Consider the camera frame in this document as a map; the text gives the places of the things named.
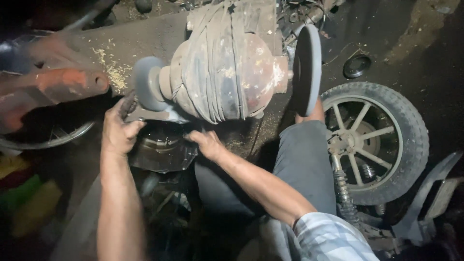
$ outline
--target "spoked wheel rim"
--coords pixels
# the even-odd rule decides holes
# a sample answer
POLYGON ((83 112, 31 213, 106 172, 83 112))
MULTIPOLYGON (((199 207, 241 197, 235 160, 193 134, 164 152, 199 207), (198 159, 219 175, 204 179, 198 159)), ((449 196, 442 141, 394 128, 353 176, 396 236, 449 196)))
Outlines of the spoked wheel rim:
MULTIPOLYGON (((349 164, 348 168, 352 170, 351 173, 347 173, 350 190, 371 190, 381 186, 391 178, 397 170, 403 154, 403 134, 401 133, 398 121, 392 113, 378 101, 360 95, 345 95, 335 99, 328 99, 323 102, 323 107, 326 113, 326 122, 328 117, 330 117, 329 113, 334 114, 336 118, 336 126, 328 126, 328 147, 330 153, 340 154, 341 159, 348 158, 346 162, 349 164), (348 115, 352 118, 352 120, 348 121, 347 117, 342 116, 340 108, 345 108, 347 104, 353 103, 361 103, 356 106, 362 106, 362 108, 357 114, 348 111, 348 115), (378 112, 379 117, 383 117, 383 115, 388 117, 388 119, 380 119, 386 125, 377 128, 367 122, 365 117, 368 112, 370 112, 370 116, 378 112), (396 149, 392 150, 396 152, 393 160, 391 158, 384 160, 378 156, 381 147, 380 139, 385 136, 396 137, 397 139, 397 142, 395 142, 396 149), (377 169, 383 169, 378 173, 375 180, 366 181, 363 179, 360 166, 360 161, 363 161, 362 159, 369 160, 369 165, 375 164, 377 169)), ((347 164, 342 164, 342 167, 345 169, 347 164)))

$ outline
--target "tire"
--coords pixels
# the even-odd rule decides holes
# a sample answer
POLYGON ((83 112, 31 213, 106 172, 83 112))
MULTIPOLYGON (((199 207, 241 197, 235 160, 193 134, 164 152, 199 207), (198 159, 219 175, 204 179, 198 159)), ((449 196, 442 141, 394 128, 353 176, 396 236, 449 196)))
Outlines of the tire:
POLYGON ((324 111, 329 104, 342 97, 359 96, 379 103, 387 114, 390 113, 402 136, 401 158, 396 171, 378 186, 350 192, 357 205, 384 204, 405 194, 424 170, 429 155, 427 128, 417 109, 404 96, 385 86, 368 82, 347 83, 326 91, 321 95, 324 111))

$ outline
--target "forearm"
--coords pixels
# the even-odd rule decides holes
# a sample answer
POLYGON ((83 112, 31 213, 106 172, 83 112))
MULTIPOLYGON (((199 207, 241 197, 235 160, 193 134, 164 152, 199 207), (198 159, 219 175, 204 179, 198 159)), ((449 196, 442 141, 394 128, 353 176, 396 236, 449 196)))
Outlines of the forearm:
POLYGON ((290 226, 304 214, 317 211, 290 185, 231 152, 221 153, 216 163, 271 216, 290 226))
POLYGON ((145 259, 142 205, 126 157, 102 153, 97 249, 101 261, 145 259))

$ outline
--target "yellow object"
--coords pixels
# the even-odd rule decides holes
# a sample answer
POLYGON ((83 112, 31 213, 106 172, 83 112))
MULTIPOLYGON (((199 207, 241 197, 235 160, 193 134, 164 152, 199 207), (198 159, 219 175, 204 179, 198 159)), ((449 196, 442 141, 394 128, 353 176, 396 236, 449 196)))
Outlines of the yellow object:
POLYGON ((20 156, 0 156, 0 179, 12 172, 25 170, 29 166, 30 164, 20 156))
POLYGON ((53 180, 40 186, 32 198, 13 214, 12 236, 20 238, 45 225, 55 214, 61 195, 61 190, 53 180))

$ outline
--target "grey pants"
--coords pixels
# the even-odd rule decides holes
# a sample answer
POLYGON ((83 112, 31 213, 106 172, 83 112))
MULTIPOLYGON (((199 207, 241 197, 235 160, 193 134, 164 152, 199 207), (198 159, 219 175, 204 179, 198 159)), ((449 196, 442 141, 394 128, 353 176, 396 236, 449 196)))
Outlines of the grey pants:
MULTIPOLYGON (((319 212, 336 215, 334 179, 327 153, 326 127, 308 121, 280 134, 273 174, 300 192, 319 212)), ((247 222, 265 214, 219 166, 199 158, 195 175, 206 213, 222 224, 247 222)))

